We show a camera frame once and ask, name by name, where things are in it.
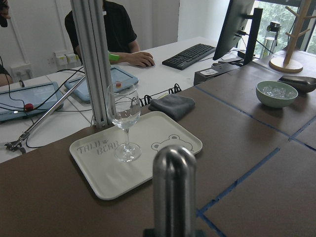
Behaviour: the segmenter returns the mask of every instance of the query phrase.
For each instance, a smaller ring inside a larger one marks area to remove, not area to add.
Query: black keyboard
[[[215,47],[206,44],[196,44],[186,50],[168,58],[162,62],[163,65],[183,70],[188,66],[192,65],[196,61],[204,58],[215,51]]]

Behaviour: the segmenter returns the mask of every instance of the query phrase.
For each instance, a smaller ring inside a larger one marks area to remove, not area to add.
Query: gray cloth
[[[170,94],[161,99],[150,100],[149,109],[151,111],[161,111],[178,121],[195,106],[195,101],[192,98]]]

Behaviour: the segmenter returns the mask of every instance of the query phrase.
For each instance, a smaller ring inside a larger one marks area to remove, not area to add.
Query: beige tray
[[[168,145],[178,144],[193,154],[202,149],[202,142],[161,112],[140,117],[129,130],[130,142],[141,147],[141,156],[132,162],[114,157],[114,149],[124,142],[124,132],[111,127],[75,141],[69,148],[95,194],[111,200],[150,180],[157,152]]]

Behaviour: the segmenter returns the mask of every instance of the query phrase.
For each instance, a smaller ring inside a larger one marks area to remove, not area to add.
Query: wine glass
[[[140,101],[136,86],[127,82],[110,84],[106,96],[107,114],[111,122],[125,133],[125,143],[114,150],[115,157],[130,162],[140,157],[141,149],[129,142],[129,128],[140,117]]]

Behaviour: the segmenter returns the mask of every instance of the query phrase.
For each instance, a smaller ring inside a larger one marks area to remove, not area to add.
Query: person's hand
[[[129,53],[126,55],[126,62],[143,68],[155,65],[153,56],[147,52]]]
[[[11,16],[9,15],[9,5],[7,0],[1,0],[4,5],[7,7],[3,7],[2,10],[0,11],[0,15],[5,18],[5,19],[11,19]]]

